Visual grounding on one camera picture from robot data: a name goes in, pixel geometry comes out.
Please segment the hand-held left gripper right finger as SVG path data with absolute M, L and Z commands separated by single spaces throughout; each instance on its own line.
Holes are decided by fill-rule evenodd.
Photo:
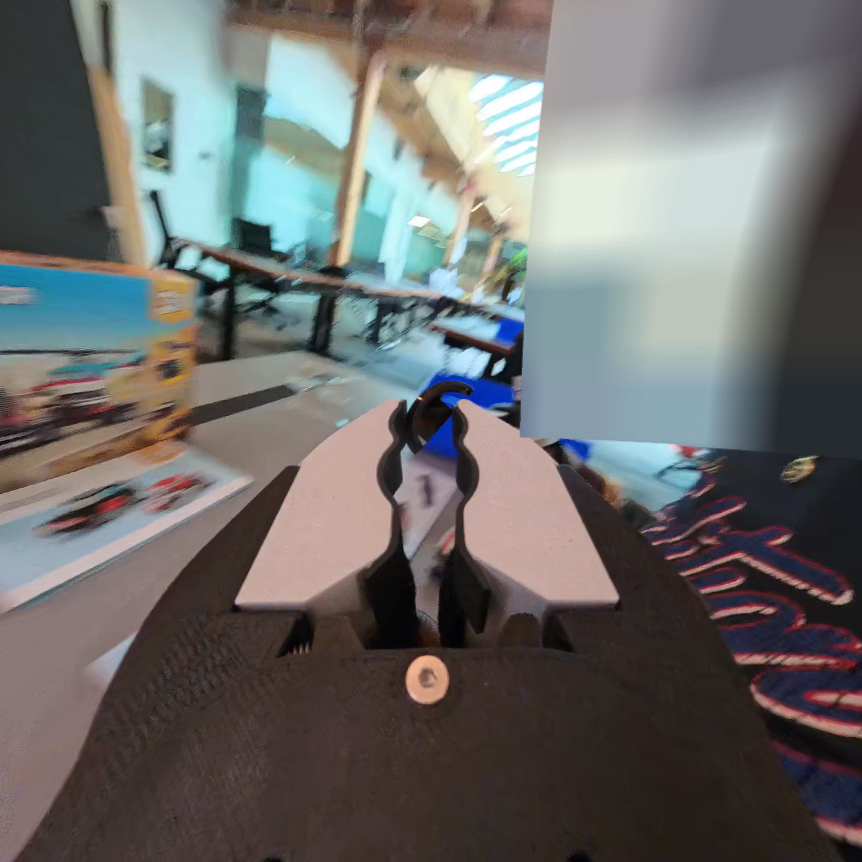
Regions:
M 461 500 L 440 579 L 445 648 L 487 645 L 513 618 L 544 634 L 570 611 L 612 611 L 620 596 L 563 471 L 538 442 L 468 400 L 452 411 Z

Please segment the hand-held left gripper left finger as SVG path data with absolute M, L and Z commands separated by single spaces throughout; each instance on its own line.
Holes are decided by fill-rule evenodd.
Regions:
M 297 611 L 313 625 L 345 616 L 371 626 L 375 647 L 419 645 L 415 578 L 395 498 L 407 413 L 404 400 L 387 400 L 303 459 L 236 609 Z

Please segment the blue plastic bin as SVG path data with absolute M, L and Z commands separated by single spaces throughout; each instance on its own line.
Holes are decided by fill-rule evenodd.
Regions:
M 510 404 L 514 401 L 514 390 L 507 383 L 452 372 L 436 372 L 427 379 L 423 389 L 425 390 L 437 383 L 451 382 L 464 383 L 472 387 L 472 392 L 467 397 L 468 400 L 484 409 L 490 409 L 496 405 Z M 569 439 L 559 440 L 558 443 L 566 454 L 582 461 L 590 460 L 591 444 L 582 440 Z M 453 459 L 457 457 L 450 419 L 446 420 L 440 430 L 425 444 L 423 452 L 441 458 Z

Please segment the black curved lego piece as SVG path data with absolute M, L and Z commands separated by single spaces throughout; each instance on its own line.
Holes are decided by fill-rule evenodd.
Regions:
M 406 445 L 417 455 L 449 421 L 454 406 L 468 399 L 474 386 L 453 378 L 427 386 L 410 406 L 406 417 Z

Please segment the lego instruction booklet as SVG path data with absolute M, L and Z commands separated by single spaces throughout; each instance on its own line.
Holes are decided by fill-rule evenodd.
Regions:
M 198 448 L 159 444 L 4 492 L 2 614 L 91 576 L 252 484 Z

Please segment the lego set box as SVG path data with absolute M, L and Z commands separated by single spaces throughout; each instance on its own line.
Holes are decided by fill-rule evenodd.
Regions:
M 1 490 L 188 436 L 199 283 L 1 254 Z

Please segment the long wooden desk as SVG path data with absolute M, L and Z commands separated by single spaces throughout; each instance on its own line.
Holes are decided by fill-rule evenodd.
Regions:
M 181 253 L 194 251 L 201 260 L 210 260 L 226 266 L 227 277 L 213 279 L 198 270 L 178 266 Z M 273 296 L 283 294 L 307 294 L 317 297 L 317 309 L 312 319 L 310 336 L 306 344 L 309 352 L 332 357 L 330 352 L 335 311 L 339 300 L 346 297 L 361 297 L 375 303 L 372 321 L 372 343 L 381 343 L 381 329 L 386 316 L 397 309 L 419 304 L 433 311 L 453 310 L 464 303 L 455 297 L 446 296 L 428 289 L 377 286 L 344 277 L 339 267 L 326 268 L 325 273 L 307 269 L 288 268 L 273 261 L 230 250 L 225 247 L 207 246 L 186 239 L 167 239 L 159 254 L 158 263 L 198 280 L 207 293 L 223 292 L 219 322 L 217 356 L 220 361 L 229 361 L 235 355 L 235 340 L 240 320 L 238 290 L 242 285 L 265 289 Z

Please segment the wooden post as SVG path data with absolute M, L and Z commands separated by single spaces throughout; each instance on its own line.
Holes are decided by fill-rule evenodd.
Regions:
M 351 258 L 362 189 L 365 183 L 365 153 L 386 66 L 384 49 L 366 43 L 353 92 L 350 135 L 344 151 L 339 192 L 330 235 L 328 266 L 345 267 Z

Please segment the wall picture frame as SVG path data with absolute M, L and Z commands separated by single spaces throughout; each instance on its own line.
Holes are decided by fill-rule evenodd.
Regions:
M 156 81 L 141 81 L 141 148 L 147 168 L 163 174 L 173 171 L 175 99 Z

